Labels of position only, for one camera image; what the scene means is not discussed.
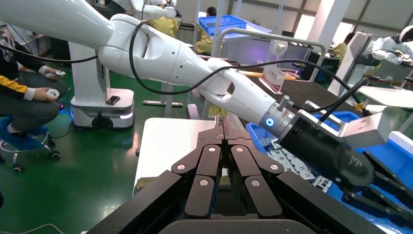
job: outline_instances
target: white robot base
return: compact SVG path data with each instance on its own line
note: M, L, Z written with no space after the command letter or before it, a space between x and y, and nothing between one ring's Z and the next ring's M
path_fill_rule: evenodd
M87 129L128 129L134 124L133 91L128 89L111 89L111 96L120 100L114 105L102 102L71 101L74 125Z

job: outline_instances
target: smartphone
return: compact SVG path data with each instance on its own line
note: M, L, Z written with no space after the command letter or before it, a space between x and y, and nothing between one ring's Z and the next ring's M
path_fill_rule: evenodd
M109 100L106 101L108 105L115 105L120 100L118 96L112 96Z

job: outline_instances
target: blue stool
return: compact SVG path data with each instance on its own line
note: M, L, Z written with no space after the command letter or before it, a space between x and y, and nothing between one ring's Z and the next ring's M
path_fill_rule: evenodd
M7 126L12 122L13 117L8 116L0 120L0 149L14 153L13 156L13 169L15 172L21 173L25 170L23 164L17 163L18 153L45 148L50 157L58 159L60 157L59 151L52 151L50 147L55 146L55 139L50 136L48 129L44 126L32 129L28 131L26 138L14 136L7 131ZM44 135L44 140L39 141L37 138ZM3 156L0 154L0 162L5 162Z

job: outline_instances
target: window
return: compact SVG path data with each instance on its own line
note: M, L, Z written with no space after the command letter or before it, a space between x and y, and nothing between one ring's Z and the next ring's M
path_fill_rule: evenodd
M314 16L302 15L298 23L294 38L307 40L311 28L313 27L314 20ZM337 28L336 34L333 37L334 44L342 43L346 36L352 31L352 29L352 24L341 22Z
M313 27L315 17L302 15L298 23L296 33L294 38L307 40L308 35L310 34L311 27Z

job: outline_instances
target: blue indicator light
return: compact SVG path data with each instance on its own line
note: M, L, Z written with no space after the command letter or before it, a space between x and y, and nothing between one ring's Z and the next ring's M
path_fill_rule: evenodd
M271 118L268 118L265 123L267 124L268 127L274 126L274 120Z

